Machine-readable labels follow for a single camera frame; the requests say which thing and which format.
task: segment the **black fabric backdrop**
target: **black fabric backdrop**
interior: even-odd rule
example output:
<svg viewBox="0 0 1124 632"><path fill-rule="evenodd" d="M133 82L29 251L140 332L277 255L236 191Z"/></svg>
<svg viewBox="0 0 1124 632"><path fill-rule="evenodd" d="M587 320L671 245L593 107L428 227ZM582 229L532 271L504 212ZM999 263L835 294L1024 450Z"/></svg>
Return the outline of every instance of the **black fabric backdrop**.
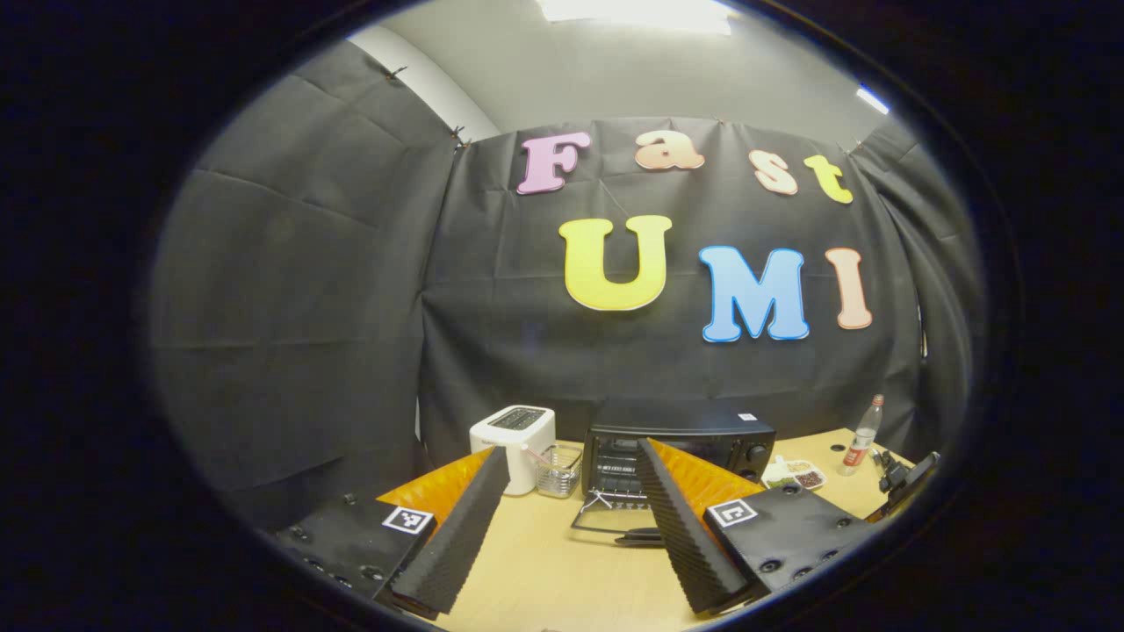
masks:
<svg viewBox="0 0 1124 632"><path fill-rule="evenodd" d="M706 164L642 169L635 138L654 129L690 136ZM579 130L592 145L565 187L517 196L523 141ZM986 317L971 223L892 121L850 155L685 118L572 121L454 146L425 103L344 43L239 115L187 179L153 274L157 386L203 473L259 524L462 457L468 428L514 403L554 408L562 439L581 439L620 400L723 403L785 437L854 427L885 392L879 441L914 459L960 424ZM799 192L763 189L751 150L783 157ZM843 171L850 205L819 189L803 164L814 154ZM626 313L578 305L559 226L611 220L606 273L627 281L637 253L624 223L635 215L673 223L663 294ZM704 341L710 278L698 252L719 244L758 276L772 250L804 255L808 337ZM870 327L835 323L832 247L862 254Z"/></svg>

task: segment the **plastic bottle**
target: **plastic bottle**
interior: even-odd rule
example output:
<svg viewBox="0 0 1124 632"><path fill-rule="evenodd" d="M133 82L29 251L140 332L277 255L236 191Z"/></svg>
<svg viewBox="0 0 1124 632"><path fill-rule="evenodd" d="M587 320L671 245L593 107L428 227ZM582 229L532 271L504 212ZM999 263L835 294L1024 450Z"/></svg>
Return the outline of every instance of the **plastic bottle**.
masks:
<svg viewBox="0 0 1124 632"><path fill-rule="evenodd" d="M876 395L870 408L867 408L862 421L859 422L859 427L854 431L854 441L851 442L850 450L843 457L843 463L839 469L841 475L853 475L859 463L867 457L870 446L874 444L874 435L878 434L878 426L882 424L882 404L885 401L885 397Z"/></svg>

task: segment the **food container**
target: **food container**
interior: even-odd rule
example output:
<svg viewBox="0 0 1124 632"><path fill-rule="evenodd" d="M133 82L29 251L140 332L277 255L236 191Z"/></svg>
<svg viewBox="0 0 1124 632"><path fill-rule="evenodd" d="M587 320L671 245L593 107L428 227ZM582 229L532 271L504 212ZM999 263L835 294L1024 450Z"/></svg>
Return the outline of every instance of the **food container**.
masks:
<svg viewBox="0 0 1124 632"><path fill-rule="evenodd" d="M555 443L543 452L543 459L546 462L538 461L535 488L545 496L568 498L581 477L581 448Z"/></svg>
<svg viewBox="0 0 1124 632"><path fill-rule="evenodd" d="M761 482L770 489L794 482L805 489L818 489L827 482L827 475L812 461L786 461L778 454L777 462L765 467Z"/></svg>

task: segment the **ceiling light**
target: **ceiling light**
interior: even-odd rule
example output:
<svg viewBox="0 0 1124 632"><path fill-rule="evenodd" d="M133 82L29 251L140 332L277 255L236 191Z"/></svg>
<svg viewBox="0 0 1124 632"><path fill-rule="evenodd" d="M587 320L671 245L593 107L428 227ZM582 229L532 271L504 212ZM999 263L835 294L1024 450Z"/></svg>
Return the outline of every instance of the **ceiling light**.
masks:
<svg viewBox="0 0 1124 632"><path fill-rule="evenodd" d="M595 19L729 35L729 7L714 0L538 0L549 21Z"/></svg>
<svg viewBox="0 0 1124 632"><path fill-rule="evenodd" d="M890 114L890 108L886 107L886 103L879 101L878 97L873 96L870 92L870 90L867 90L865 88L860 85L859 91L855 92L855 94L858 94L859 98L862 99L863 101L870 103L871 107L873 107L876 110L882 114Z"/></svg>

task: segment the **blue letter m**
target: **blue letter m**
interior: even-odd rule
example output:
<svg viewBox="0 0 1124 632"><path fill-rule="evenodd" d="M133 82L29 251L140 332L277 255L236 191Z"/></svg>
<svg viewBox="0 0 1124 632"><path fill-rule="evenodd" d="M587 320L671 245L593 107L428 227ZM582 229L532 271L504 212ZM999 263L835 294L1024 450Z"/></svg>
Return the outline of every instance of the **blue letter m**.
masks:
<svg viewBox="0 0 1124 632"><path fill-rule="evenodd" d="M735 306L753 337L761 335L770 309L773 312L770 337L798 340L808 335L800 298L800 267L804 265L800 253L788 249L769 253L761 281L753 276L737 249L705 247L699 251L699 259L710 267L714 285L710 324L703 328L704 338L734 342L742 336L742 328L734 322Z"/></svg>

